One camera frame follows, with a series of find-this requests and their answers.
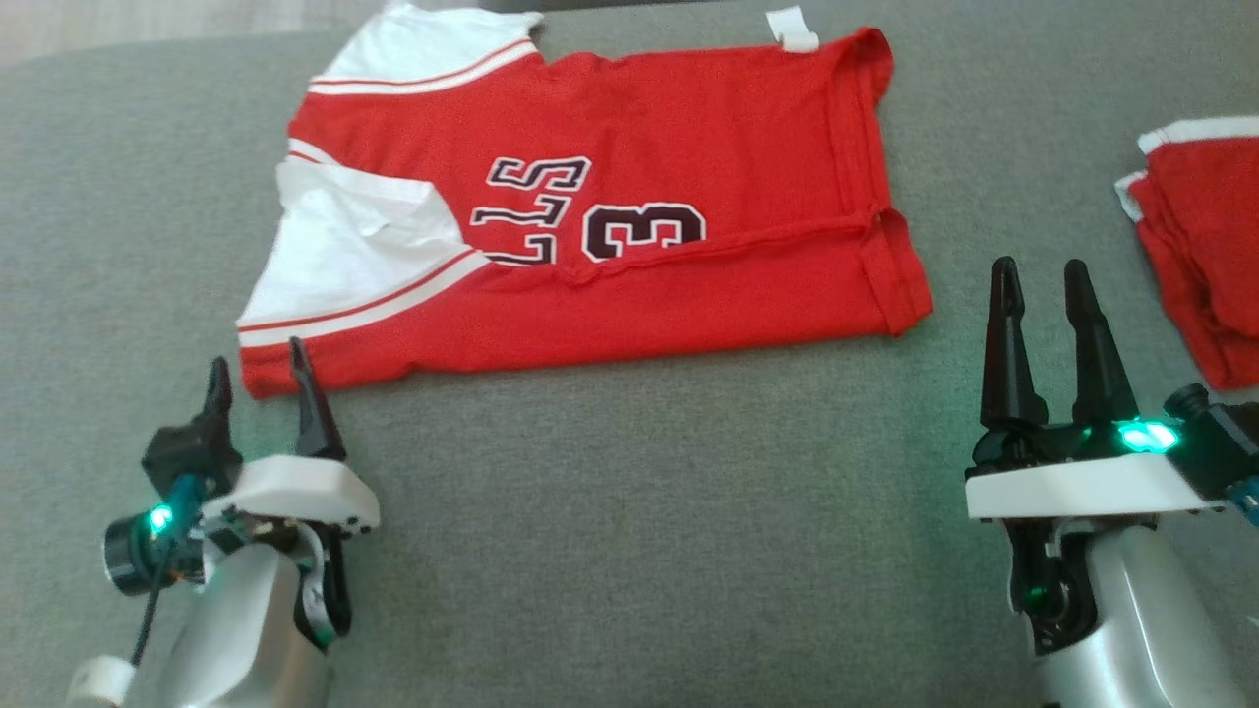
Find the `gray fabric surface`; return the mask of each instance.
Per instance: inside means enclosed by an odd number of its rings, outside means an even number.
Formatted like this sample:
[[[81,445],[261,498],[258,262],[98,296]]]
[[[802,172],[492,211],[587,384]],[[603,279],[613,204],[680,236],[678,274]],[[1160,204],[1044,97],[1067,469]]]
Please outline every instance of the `gray fabric surface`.
[[[774,1],[555,14],[549,57],[763,43]],[[1255,3],[806,1],[883,28],[893,191],[937,312],[862,339],[337,393],[384,528],[349,547],[331,704],[1031,705],[1006,543],[966,518],[987,273],[1019,258],[1037,385],[1074,397],[1061,267],[1092,266],[1142,409],[1199,374],[1110,183],[1136,136],[1259,110]],[[138,456],[191,414],[279,215],[273,165],[346,34],[123,47],[0,74],[0,693],[59,705],[126,653],[142,602],[106,524],[152,504]],[[249,457],[291,401],[239,397]],[[1250,693],[1259,534],[1165,525]],[[189,607],[164,595],[135,705]]]

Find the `basketball jersey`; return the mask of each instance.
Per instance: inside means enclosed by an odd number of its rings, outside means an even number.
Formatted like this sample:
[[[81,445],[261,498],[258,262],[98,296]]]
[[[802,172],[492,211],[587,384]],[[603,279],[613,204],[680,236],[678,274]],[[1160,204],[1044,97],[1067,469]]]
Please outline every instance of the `basketball jersey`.
[[[932,309],[891,207],[879,30],[812,53],[578,53],[536,13],[390,3],[315,77],[238,320],[256,397],[899,335]]]

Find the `green led light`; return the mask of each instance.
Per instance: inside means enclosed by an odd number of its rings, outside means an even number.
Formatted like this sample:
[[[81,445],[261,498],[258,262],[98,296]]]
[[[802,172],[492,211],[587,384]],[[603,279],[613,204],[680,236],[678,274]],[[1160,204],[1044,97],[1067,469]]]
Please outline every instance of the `green led light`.
[[[1158,452],[1176,445],[1176,433],[1172,432],[1172,428],[1160,422],[1151,421],[1146,423],[1146,432],[1149,433],[1149,437],[1155,438],[1155,442],[1158,445]]]
[[[1172,430],[1158,421],[1132,421],[1119,426],[1123,443],[1136,452],[1167,452],[1176,445]]]
[[[172,518],[175,518],[175,514],[170,510],[170,506],[162,504],[149,513],[149,525],[155,532],[160,532],[170,524]]]

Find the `gray couch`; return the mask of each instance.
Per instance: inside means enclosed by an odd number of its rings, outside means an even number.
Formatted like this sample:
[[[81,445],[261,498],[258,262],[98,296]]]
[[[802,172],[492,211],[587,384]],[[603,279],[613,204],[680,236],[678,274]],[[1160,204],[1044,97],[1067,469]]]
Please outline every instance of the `gray couch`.
[[[783,0],[558,13],[548,57],[769,39]],[[1254,112],[1255,3],[802,3],[823,38],[883,28],[893,193],[937,311],[861,339],[332,396],[385,524],[349,547],[355,630],[332,705],[1032,705],[1006,542],[962,470],[988,268],[1029,297],[1037,385],[1074,397],[1061,267],[1093,266],[1146,413],[1199,374],[1110,183],[1136,136]],[[186,420],[279,214],[305,81],[349,30],[120,47],[0,74],[0,704],[59,705],[130,649],[142,602],[106,524],[154,503],[138,456]],[[240,450],[287,448],[293,402],[238,397]],[[1259,533],[1172,518],[1248,692]],[[193,593],[161,600],[135,705]]]

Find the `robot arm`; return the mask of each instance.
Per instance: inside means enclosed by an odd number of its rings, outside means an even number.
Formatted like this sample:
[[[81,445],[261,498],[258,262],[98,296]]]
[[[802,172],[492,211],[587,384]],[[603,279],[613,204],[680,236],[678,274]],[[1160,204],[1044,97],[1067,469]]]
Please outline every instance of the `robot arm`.
[[[106,572],[121,592],[149,595],[130,661],[86,661],[67,705],[122,705],[161,588],[186,580],[200,596],[160,680],[179,708],[316,707],[330,644],[350,630],[342,542],[380,524],[375,494],[345,465],[345,447],[302,343],[296,455],[243,462],[232,447],[227,363],[212,367],[205,406],[157,431],[142,465],[162,504],[108,527]]]
[[[1010,538],[1010,605],[1027,617],[1045,705],[1244,708],[1183,569],[1155,533],[1166,511],[1224,510],[1259,525],[1259,406],[1210,404],[1200,385],[1146,421],[1088,270],[1066,266],[1076,334],[1070,423],[1049,422],[1024,346],[1011,258],[993,265],[981,423],[966,472],[971,518]]]

